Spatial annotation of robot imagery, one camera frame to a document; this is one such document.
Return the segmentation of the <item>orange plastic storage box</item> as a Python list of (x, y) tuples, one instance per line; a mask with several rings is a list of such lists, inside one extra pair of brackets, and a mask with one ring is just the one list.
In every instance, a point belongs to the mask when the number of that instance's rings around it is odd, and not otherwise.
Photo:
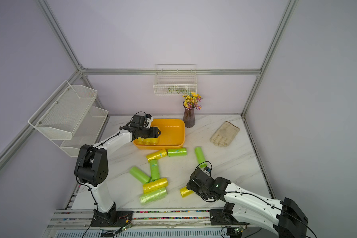
[(140, 150), (161, 150), (182, 148), (185, 142), (185, 125), (179, 119), (154, 119), (152, 127), (161, 131), (159, 142), (156, 145), (143, 145), (136, 140), (133, 144)]

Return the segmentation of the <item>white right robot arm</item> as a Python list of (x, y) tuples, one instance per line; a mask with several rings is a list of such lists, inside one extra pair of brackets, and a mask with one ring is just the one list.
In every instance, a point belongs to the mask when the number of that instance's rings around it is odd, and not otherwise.
[(290, 198), (278, 200), (248, 191), (222, 177), (212, 178), (210, 169), (196, 168), (186, 188), (204, 201), (225, 202), (226, 220), (249, 223), (266, 229), (280, 238), (306, 238), (308, 218)]

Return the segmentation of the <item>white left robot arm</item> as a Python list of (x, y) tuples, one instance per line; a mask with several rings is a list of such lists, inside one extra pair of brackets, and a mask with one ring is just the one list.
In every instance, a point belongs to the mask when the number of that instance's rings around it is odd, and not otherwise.
[(114, 207), (106, 184), (109, 174), (108, 156), (136, 139), (158, 138), (161, 135), (158, 127), (132, 128), (121, 127), (114, 135), (93, 145), (80, 147), (74, 176), (79, 184), (86, 186), (94, 199), (98, 212), (109, 213)]

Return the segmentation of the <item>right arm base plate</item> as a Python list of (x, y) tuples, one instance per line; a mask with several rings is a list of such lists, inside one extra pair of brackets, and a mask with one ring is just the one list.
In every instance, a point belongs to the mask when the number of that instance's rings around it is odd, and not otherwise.
[(245, 222), (238, 222), (232, 217), (228, 217), (223, 213), (222, 209), (211, 209), (209, 210), (209, 215), (210, 215), (210, 223), (212, 226), (243, 226), (243, 225), (249, 225), (249, 223)]

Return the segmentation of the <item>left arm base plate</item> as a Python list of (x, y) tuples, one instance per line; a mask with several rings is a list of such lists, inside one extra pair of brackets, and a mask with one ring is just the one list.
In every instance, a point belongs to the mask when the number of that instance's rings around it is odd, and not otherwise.
[(109, 213), (102, 213), (94, 209), (91, 227), (124, 227), (131, 223), (132, 211), (114, 210)]

